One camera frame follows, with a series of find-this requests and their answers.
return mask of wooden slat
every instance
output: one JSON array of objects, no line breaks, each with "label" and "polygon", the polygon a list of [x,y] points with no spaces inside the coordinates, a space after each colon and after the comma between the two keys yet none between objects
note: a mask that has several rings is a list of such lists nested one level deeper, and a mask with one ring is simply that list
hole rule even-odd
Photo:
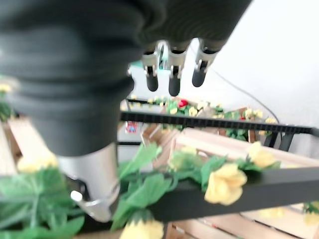
[{"label": "wooden slat", "polygon": [[165,239],[194,239],[193,237],[177,231],[173,228],[172,223],[168,224]]},{"label": "wooden slat", "polygon": [[244,212],[241,214],[247,218],[257,220],[261,223],[305,239],[314,238],[318,227],[318,225],[306,225],[304,222],[304,216],[289,208],[285,208],[285,214],[283,217],[275,219],[263,218],[258,211]]},{"label": "wooden slat", "polygon": [[296,237],[245,219],[239,214],[206,217],[205,219],[218,228],[244,239],[296,239]]},{"label": "wooden slat", "polygon": [[187,234],[197,239],[235,239],[236,237],[231,236],[221,230],[205,225],[199,220],[185,220],[172,222],[176,227],[183,229]]},{"label": "wooden slat", "polygon": [[10,120],[8,124],[25,158],[42,157],[52,154],[28,119],[14,119]]},{"label": "wooden slat", "polygon": [[4,132],[3,124],[0,122],[0,176],[13,175],[16,173],[14,158]]},{"label": "wooden slat", "polygon": [[[247,149],[250,143],[214,135],[199,130],[187,128],[181,135],[176,137],[176,145],[189,145],[209,154],[224,156],[228,155],[230,160],[237,158],[246,158]],[[292,153],[276,150],[269,147],[263,147],[263,150],[272,153],[277,160],[286,165],[295,165],[298,167],[319,167],[319,161]]]},{"label": "wooden slat", "polygon": [[88,233],[75,236],[73,239],[119,239],[122,231],[118,232],[98,232]]}]

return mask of wooden crate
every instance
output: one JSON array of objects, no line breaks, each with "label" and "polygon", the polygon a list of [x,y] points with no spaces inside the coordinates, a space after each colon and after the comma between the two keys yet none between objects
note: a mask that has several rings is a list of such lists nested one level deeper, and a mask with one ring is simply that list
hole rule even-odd
[{"label": "wooden crate", "polygon": [[[249,143],[187,128],[172,141],[171,151],[184,146],[195,147],[207,155],[235,160],[246,157]],[[319,161],[264,147],[282,162],[282,167],[319,167]],[[166,239],[319,239],[318,225],[304,223],[302,205],[287,205],[282,218],[263,218],[258,211],[205,217],[169,225]]]}]

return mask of white wall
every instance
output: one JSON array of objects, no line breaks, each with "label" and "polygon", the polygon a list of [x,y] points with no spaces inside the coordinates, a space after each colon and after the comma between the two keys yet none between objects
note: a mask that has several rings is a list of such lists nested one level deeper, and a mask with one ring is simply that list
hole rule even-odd
[{"label": "white wall", "polygon": [[[191,84],[193,49],[198,42],[192,43],[182,75],[181,95],[221,102],[226,107],[250,105],[263,109],[221,80],[214,73],[216,70],[255,95],[281,122],[319,127],[318,12],[317,0],[255,0],[216,57],[200,88]],[[141,69],[134,70],[133,76],[137,95],[159,95],[147,90]],[[167,95],[168,76],[159,78],[159,91]],[[319,158],[318,143],[319,140],[309,135],[298,135],[290,151]]]}]

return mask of artificial green leaf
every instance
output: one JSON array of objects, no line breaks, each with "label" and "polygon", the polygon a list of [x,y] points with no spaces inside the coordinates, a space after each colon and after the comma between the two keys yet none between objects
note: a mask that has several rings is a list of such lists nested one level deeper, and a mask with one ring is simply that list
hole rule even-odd
[{"label": "artificial green leaf", "polygon": [[185,109],[185,110],[184,110],[184,115],[185,115],[185,116],[189,116],[189,109]]},{"label": "artificial green leaf", "polygon": [[120,163],[118,168],[119,179],[139,171],[142,166],[151,163],[161,153],[161,147],[156,143],[151,143],[148,146],[140,145],[137,154],[131,161]]},{"label": "artificial green leaf", "polygon": [[166,104],[167,112],[169,113],[170,110],[177,108],[177,104],[178,104],[177,101],[168,101]]},{"label": "artificial green leaf", "polygon": [[164,179],[161,173],[148,176],[143,185],[132,193],[126,201],[134,207],[145,208],[157,202],[170,188],[171,183],[172,180]]},{"label": "artificial green leaf", "polygon": [[281,161],[276,161],[272,165],[266,167],[266,168],[280,168]]},{"label": "artificial green leaf", "polygon": [[231,135],[233,134],[233,132],[234,132],[233,129],[228,128],[228,129],[226,130],[226,136],[231,137]]},{"label": "artificial green leaf", "polygon": [[231,114],[232,112],[227,112],[227,113],[225,113],[224,114],[224,118],[225,119],[231,119],[232,118],[232,114]]},{"label": "artificial green leaf", "polygon": [[130,182],[128,186],[128,193],[135,192],[141,186],[138,182]]},{"label": "artificial green leaf", "polygon": [[83,226],[84,217],[78,217],[68,221],[67,224],[56,230],[48,230],[43,227],[28,228],[22,231],[2,231],[1,239],[70,239]]},{"label": "artificial green leaf", "polygon": [[137,224],[139,221],[143,221],[144,223],[154,220],[154,216],[148,209],[137,210],[133,213],[133,215],[128,220],[128,223],[134,222]]},{"label": "artificial green leaf", "polygon": [[46,221],[49,227],[54,230],[65,225],[68,221],[68,216],[66,214],[51,213]]},{"label": "artificial green leaf", "polygon": [[303,211],[305,213],[315,213],[319,214],[319,209],[314,205],[313,202],[311,203],[304,203]]},{"label": "artificial green leaf", "polygon": [[174,176],[178,178],[178,180],[183,180],[186,178],[191,178],[197,183],[201,183],[201,173],[200,170],[188,170],[188,171],[177,171],[173,173]]},{"label": "artificial green leaf", "polygon": [[222,112],[224,112],[224,109],[222,108],[222,107],[215,107],[215,111],[216,112],[219,112],[219,113],[222,113]]},{"label": "artificial green leaf", "polygon": [[175,171],[187,171],[200,168],[203,161],[197,154],[175,151],[168,165]]},{"label": "artificial green leaf", "polygon": [[242,136],[242,135],[236,136],[236,139],[242,140],[242,141],[246,141],[246,138],[244,136]]},{"label": "artificial green leaf", "polygon": [[31,205],[28,204],[23,204],[18,207],[15,203],[0,205],[0,230],[29,218],[30,214]]},{"label": "artificial green leaf", "polygon": [[240,112],[239,111],[234,111],[231,113],[232,119],[233,120],[239,120],[241,118]]},{"label": "artificial green leaf", "polygon": [[171,183],[171,179],[164,179],[164,176],[159,173],[148,176],[143,185],[135,191],[122,195],[113,215],[111,230],[123,227],[137,209],[157,202],[170,188]]},{"label": "artificial green leaf", "polygon": [[237,135],[244,135],[247,131],[244,129],[237,130]]},{"label": "artificial green leaf", "polygon": [[56,168],[0,179],[0,193],[7,197],[32,196],[66,190],[64,176]]},{"label": "artificial green leaf", "polygon": [[0,223],[4,224],[14,223],[14,219],[23,217],[27,210],[29,216],[22,221],[24,225],[35,227],[45,222],[53,226],[56,220],[55,227],[62,226],[66,223],[67,211],[75,206],[65,177],[56,168],[2,178],[0,193],[3,195]]},{"label": "artificial green leaf", "polygon": [[133,207],[132,205],[128,204],[126,200],[123,199],[123,196],[121,196],[112,218],[113,223],[111,226],[111,231],[113,232],[123,227],[137,209],[137,207]]},{"label": "artificial green leaf", "polygon": [[201,188],[203,191],[206,191],[208,186],[208,179],[211,172],[216,171],[219,169],[225,162],[227,156],[225,157],[211,157],[205,164],[202,166],[200,173],[201,173]]},{"label": "artificial green leaf", "polygon": [[262,171],[262,168],[258,167],[253,162],[249,162],[243,159],[237,159],[235,163],[238,164],[238,168],[242,171],[256,171],[256,172]]}]

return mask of silver metal cylinder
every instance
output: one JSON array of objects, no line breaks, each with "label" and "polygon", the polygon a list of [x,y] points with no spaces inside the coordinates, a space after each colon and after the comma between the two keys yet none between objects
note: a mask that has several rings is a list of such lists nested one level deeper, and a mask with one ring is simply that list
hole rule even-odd
[{"label": "silver metal cylinder", "polygon": [[58,156],[61,171],[71,181],[71,198],[91,217],[107,222],[109,209],[120,185],[117,177],[117,147],[109,144],[96,152],[77,156]]}]

